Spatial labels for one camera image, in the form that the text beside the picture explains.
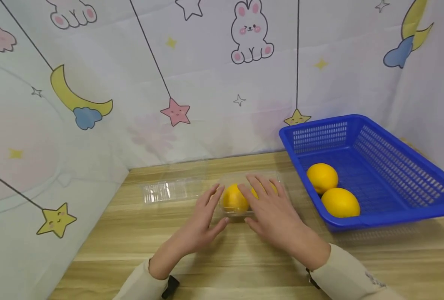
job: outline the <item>pink star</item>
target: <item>pink star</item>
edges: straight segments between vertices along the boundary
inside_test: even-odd
[[[189,111],[189,105],[178,105],[174,99],[170,98],[169,107],[165,110],[161,110],[161,113],[170,118],[172,126],[177,125],[179,122],[190,124],[187,118],[187,111]]]

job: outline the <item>blue cloud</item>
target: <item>blue cloud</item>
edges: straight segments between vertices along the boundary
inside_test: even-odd
[[[95,123],[102,120],[102,114],[98,110],[88,107],[74,108],[75,123],[82,130],[94,128]]]
[[[405,61],[412,51],[413,40],[414,36],[412,35],[411,37],[401,41],[397,48],[387,52],[387,54],[384,56],[384,64],[387,67],[399,67],[402,69],[403,66],[405,66]]]

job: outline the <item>wooden tabletop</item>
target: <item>wooden tabletop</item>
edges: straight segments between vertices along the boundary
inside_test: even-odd
[[[50,299],[112,299],[133,269],[184,224],[194,199],[146,205],[141,184],[194,179],[207,189],[228,173],[257,170],[278,171],[305,223],[361,260],[379,280],[407,299],[444,300],[444,217],[331,234],[286,152],[130,171]],[[220,217],[217,214],[213,221]],[[185,257],[172,274],[181,283],[175,300],[329,299],[308,283],[300,264],[261,241],[237,220],[209,249]]]

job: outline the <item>wrist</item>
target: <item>wrist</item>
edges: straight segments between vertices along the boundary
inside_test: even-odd
[[[166,241],[150,259],[150,275],[158,280],[167,279],[182,257],[184,255],[177,250],[177,247],[172,246],[169,240]]]
[[[330,244],[303,224],[294,235],[287,252],[310,271],[315,271],[329,260]]]

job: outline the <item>black wristband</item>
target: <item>black wristband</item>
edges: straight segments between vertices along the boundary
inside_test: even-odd
[[[172,275],[169,275],[169,281],[167,283],[167,288],[162,293],[162,299],[166,300],[170,296],[172,296],[175,293],[175,291],[177,290],[177,288],[179,287],[179,284],[180,284],[179,281],[177,279],[175,279],[175,277],[173,277]]]
[[[309,274],[309,282],[316,287],[318,290],[320,290],[319,285],[317,284],[317,282],[314,281],[314,279],[312,279],[312,275],[310,275],[310,270],[308,268],[305,268],[305,271],[307,271],[307,273]]]

